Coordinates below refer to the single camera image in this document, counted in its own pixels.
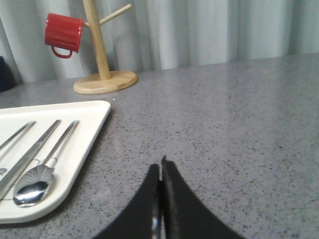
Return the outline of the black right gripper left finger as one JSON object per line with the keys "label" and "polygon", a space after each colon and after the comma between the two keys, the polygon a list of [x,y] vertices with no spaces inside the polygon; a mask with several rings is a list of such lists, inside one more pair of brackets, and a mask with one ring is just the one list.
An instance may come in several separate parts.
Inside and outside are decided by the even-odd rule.
{"label": "black right gripper left finger", "polygon": [[124,210],[96,239],[158,239],[160,237],[160,169],[152,164]]}

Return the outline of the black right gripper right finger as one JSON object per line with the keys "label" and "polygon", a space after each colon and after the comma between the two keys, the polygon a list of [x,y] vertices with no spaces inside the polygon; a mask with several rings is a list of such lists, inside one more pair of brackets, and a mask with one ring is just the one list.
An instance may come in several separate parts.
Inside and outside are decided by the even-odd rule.
{"label": "black right gripper right finger", "polygon": [[173,161],[164,156],[162,192],[167,239],[242,239],[213,215],[192,192]]}

